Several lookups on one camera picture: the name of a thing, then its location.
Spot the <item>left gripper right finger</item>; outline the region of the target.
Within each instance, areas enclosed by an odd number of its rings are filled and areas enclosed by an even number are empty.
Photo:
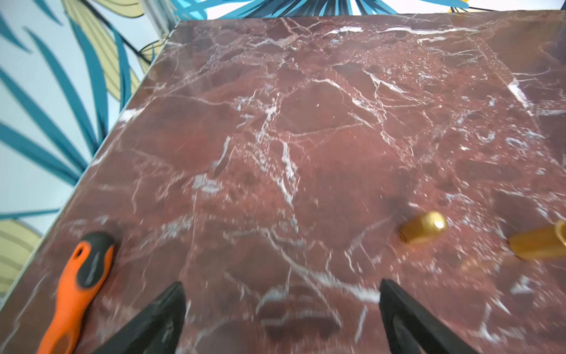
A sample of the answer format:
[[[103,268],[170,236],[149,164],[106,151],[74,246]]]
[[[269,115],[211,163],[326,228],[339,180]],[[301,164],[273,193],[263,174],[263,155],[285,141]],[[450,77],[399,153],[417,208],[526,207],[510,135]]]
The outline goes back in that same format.
[[[380,312],[391,353],[475,353],[393,280],[380,283]]]

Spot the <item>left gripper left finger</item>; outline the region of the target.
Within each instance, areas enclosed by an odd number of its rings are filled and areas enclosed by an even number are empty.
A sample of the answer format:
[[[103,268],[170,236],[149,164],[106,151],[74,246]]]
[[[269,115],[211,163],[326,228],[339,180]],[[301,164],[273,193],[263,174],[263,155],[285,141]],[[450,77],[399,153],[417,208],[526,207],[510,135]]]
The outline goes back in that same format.
[[[95,353],[174,353],[184,327],[184,287],[174,282]]]

